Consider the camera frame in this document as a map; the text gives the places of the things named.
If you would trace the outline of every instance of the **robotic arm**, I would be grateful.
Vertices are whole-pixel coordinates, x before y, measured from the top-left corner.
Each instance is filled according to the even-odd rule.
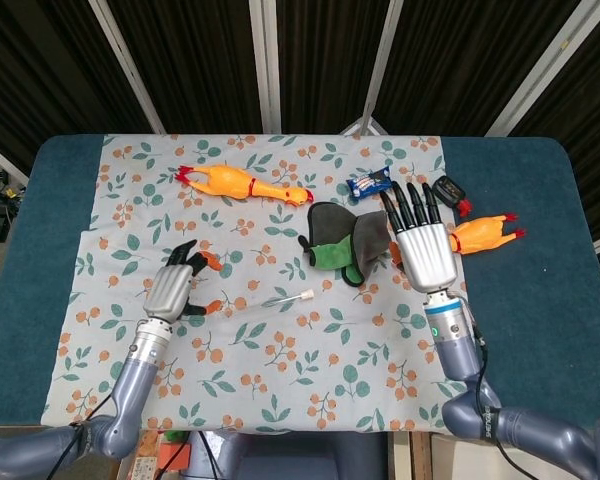
[[[50,475],[63,452],[60,468],[88,453],[122,459],[135,448],[141,413],[180,315],[202,315],[204,307],[187,303],[191,279],[208,263],[201,253],[187,259],[193,240],[174,249],[155,277],[124,367],[111,393],[117,414],[98,415],[79,424],[41,433],[0,439],[0,479]]]
[[[477,326],[467,321],[460,299],[448,292],[457,272],[433,192],[426,183],[422,185],[425,212],[420,195],[408,183],[412,213],[400,186],[396,182],[392,186],[402,218],[388,195],[380,195],[400,246],[405,274],[415,290],[427,295],[424,311],[446,377],[467,385],[465,393],[442,407],[447,428],[460,438],[513,445],[580,479],[600,479],[600,421],[594,440],[564,420],[521,408],[502,408],[483,380],[484,368],[472,333],[478,344],[484,340]]]

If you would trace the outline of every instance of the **wooden surface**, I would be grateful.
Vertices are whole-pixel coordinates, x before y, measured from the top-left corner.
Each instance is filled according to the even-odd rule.
[[[411,465],[413,480],[433,480],[431,466],[431,434],[411,432]]]

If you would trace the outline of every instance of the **orange rubber chicken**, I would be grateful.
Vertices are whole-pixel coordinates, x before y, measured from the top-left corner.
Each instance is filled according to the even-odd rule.
[[[207,183],[194,182],[187,178],[189,173],[204,173]],[[227,165],[209,167],[187,167],[182,165],[175,179],[209,195],[226,195],[239,200],[247,197],[272,197],[296,207],[313,202],[310,190],[300,187],[283,188],[249,175],[240,168]]]
[[[511,240],[524,237],[526,231],[522,228],[509,235],[503,235],[504,222],[518,219],[515,213],[505,213],[497,217],[482,217],[470,222],[461,223],[449,235],[451,250],[467,254],[498,248]]]

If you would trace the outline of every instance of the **robot finger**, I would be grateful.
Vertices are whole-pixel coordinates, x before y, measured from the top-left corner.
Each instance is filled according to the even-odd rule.
[[[410,229],[416,226],[416,222],[413,219],[413,213],[411,213],[411,208],[409,207],[409,202],[407,202],[407,197],[404,196],[404,192],[398,182],[391,182],[391,187],[393,188],[393,193],[396,196],[396,200],[398,201],[398,208],[400,208],[400,213],[402,214],[402,221],[404,222],[404,226],[406,229]]]
[[[169,256],[169,260],[167,260],[167,266],[184,265],[187,261],[187,257],[189,256],[189,252],[196,245],[196,243],[198,243],[198,241],[194,239],[174,248],[173,252],[171,252],[171,255]]]
[[[398,212],[396,212],[396,207],[393,206],[393,202],[389,198],[386,192],[380,192],[380,198],[382,199],[382,203],[384,204],[384,209],[387,211],[387,217],[389,217],[389,223],[391,223],[391,228],[393,229],[393,233],[396,235],[400,232],[404,231],[404,226],[400,221],[400,217],[398,216]]]
[[[187,260],[186,263],[193,268],[193,273],[191,275],[195,277],[209,262],[204,255],[200,252],[196,252],[196,254]]]
[[[440,220],[440,210],[438,210],[438,204],[436,203],[436,199],[433,196],[433,190],[428,183],[422,184],[422,191],[424,192],[424,198],[427,202],[427,211],[429,212],[429,221],[431,223],[441,223]]]
[[[413,186],[413,183],[407,183],[407,190],[409,190],[409,196],[411,197],[411,203],[413,203],[413,212],[416,215],[416,223],[418,226],[428,225],[427,215],[422,205],[422,200],[418,194],[418,190]]]
[[[182,311],[182,315],[206,315],[207,309],[205,307],[200,307],[199,305],[191,305],[187,303],[184,306],[184,310]]]

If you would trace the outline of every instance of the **floral tablecloth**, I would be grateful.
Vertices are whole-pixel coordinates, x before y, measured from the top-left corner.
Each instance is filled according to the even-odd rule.
[[[111,391],[153,276],[171,248],[197,238],[224,268],[195,278],[192,303],[222,308],[176,325],[144,426],[443,430],[440,407],[464,386],[445,379],[423,296],[388,253],[363,286],[349,287],[302,253],[296,237],[308,234],[308,205],[198,193],[174,180],[181,164],[241,167],[358,215],[381,203],[352,200],[347,178],[385,165],[401,183],[444,173],[438,137],[106,136],[42,423],[84,418]],[[452,225],[451,211],[441,214]],[[308,288],[313,300],[259,306]]]

